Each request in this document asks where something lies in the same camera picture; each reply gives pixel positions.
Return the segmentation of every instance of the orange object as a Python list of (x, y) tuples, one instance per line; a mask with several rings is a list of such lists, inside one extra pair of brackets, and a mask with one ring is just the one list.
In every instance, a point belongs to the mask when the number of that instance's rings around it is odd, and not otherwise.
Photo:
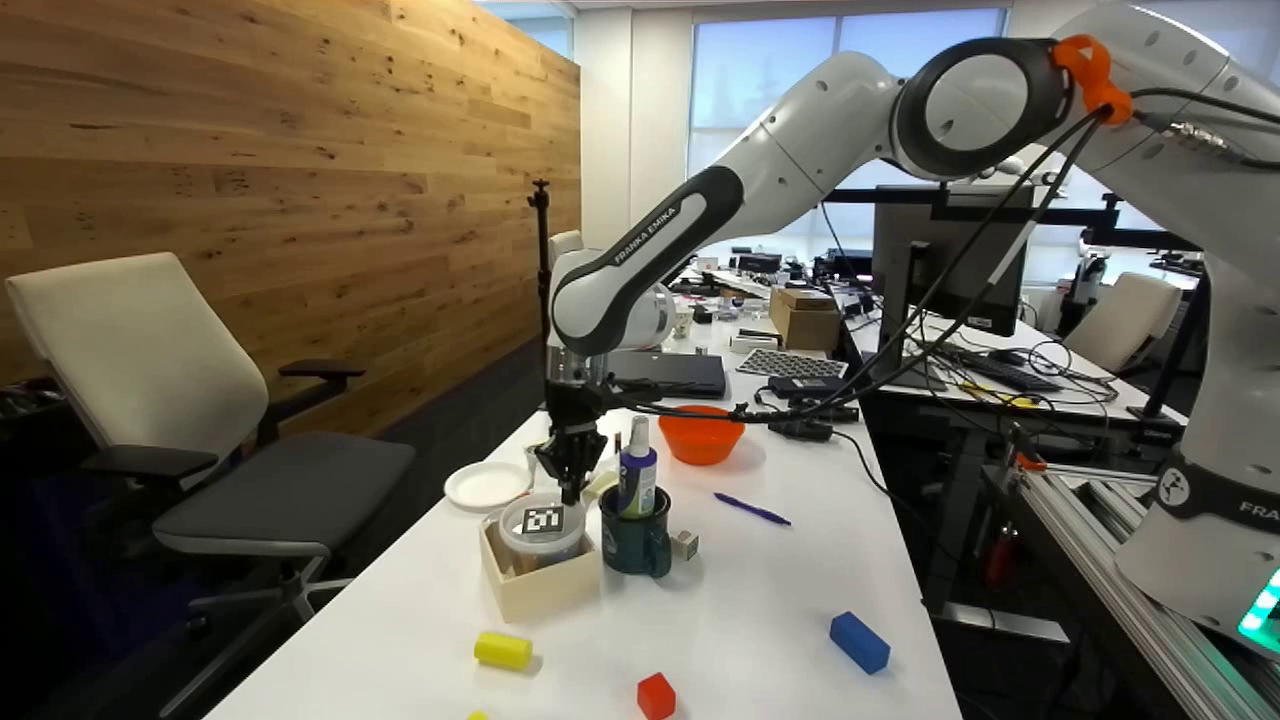
[(1037, 451), (1011, 451), (1011, 466), (1026, 473), (1026, 477), (1037, 477), (1037, 473), (1044, 473), (1047, 462), (1044, 462), (1044, 456), (1037, 456)]
[(653, 670), (638, 684), (638, 705), (645, 720), (672, 720), (677, 717), (677, 689), (666, 670)]
[(1011, 562), (1015, 562), (1015, 527), (1005, 524), (1001, 535), (987, 548), (987, 569), (983, 569), (987, 587), (1009, 582)]
[(686, 417), (662, 417), (657, 428), (666, 428), (672, 456), (680, 462), (720, 462), (744, 435), (744, 425), (726, 417), (727, 417), (726, 407), (693, 404), (686, 407)]
[(1079, 90), (1086, 90), (1086, 108), (1113, 108), (1109, 124), (1127, 124), (1131, 118), (1131, 95), (1113, 85), (1113, 53), (1109, 42), (1091, 38), (1091, 34), (1068, 34), (1059, 42), (1054, 42), (1054, 64), (1065, 67)]

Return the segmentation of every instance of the pen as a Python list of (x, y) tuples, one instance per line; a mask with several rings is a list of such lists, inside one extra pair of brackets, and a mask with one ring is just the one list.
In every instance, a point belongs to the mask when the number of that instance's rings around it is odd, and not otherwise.
[(726, 496), (726, 493), (711, 493), (711, 496), (717, 496), (720, 503), (727, 503), (727, 507), (739, 507), (739, 511), (752, 511), (752, 517), (762, 517), (762, 520), (767, 520), (767, 524), (792, 527), (792, 520), (786, 520), (786, 517), (767, 511), (767, 507), (744, 503), (744, 498)]

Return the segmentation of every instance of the wood panel wall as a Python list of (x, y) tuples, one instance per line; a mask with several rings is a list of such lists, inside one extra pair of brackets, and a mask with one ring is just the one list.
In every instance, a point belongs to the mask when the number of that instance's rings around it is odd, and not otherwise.
[[(0, 275), (180, 253), (266, 370), (375, 431), (535, 336), (580, 74), (469, 0), (0, 0)], [(40, 363), (0, 309), (0, 381)]]

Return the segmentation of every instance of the white robotic arm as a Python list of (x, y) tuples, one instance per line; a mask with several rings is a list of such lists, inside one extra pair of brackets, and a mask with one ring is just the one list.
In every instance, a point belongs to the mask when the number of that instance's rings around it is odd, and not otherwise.
[(594, 439), (604, 410), (594, 400), (596, 354), (615, 348), (630, 305), (688, 253), (786, 227), (875, 154), (916, 176), (976, 176), (1026, 145), (1059, 139), (1097, 108), (1113, 127), (1075, 163), (1196, 241), (1213, 270), (1202, 404), (1120, 569), (1165, 606), (1280, 657), (1280, 249), (1269, 218), (1280, 208), (1280, 95), (1203, 34), (1127, 3), (1091, 3), (1059, 38), (958, 42), (903, 85), (875, 60), (838, 54), (615, 249), (566, 270), (552, 289), (566, 348), (547, 363), (543, 456), (566, 498), (604, 443)]

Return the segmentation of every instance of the orange bowl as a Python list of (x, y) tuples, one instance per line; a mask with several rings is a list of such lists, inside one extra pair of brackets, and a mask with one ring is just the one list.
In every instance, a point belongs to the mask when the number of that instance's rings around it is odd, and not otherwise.
[(680, 462), (720, 462), (737, 439), (744, 435), (744, 425), (717, 421), (727, 417), (726, 407), (686, 407), (688, 417), (662, 417), (657, 428), (666, 428), (672, 456)]

